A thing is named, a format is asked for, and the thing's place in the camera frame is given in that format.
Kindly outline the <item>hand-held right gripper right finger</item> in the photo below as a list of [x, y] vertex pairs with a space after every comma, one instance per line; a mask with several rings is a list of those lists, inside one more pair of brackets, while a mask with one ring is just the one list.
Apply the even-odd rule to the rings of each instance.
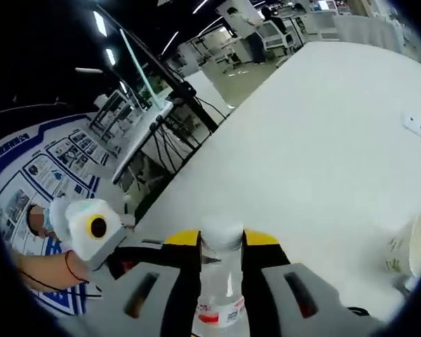
[[245, 230], [242, 292], [252, 336], [376, 336], [384, 323], [346, 307], [338, 290], [289, 261], [273, 236]]

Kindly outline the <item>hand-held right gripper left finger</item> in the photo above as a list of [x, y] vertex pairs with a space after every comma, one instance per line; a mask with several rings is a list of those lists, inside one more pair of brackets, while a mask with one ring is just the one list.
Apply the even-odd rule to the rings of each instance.
[[65, 336], [191, 336], [201, 286], [200, 236], [185, 230], [162, 244], [138, 246], [158, 249], [160, 264], [140, 263], [118, 279], [107, 259], [92, 274], [101, 298], [80, 316], [64, 317]]

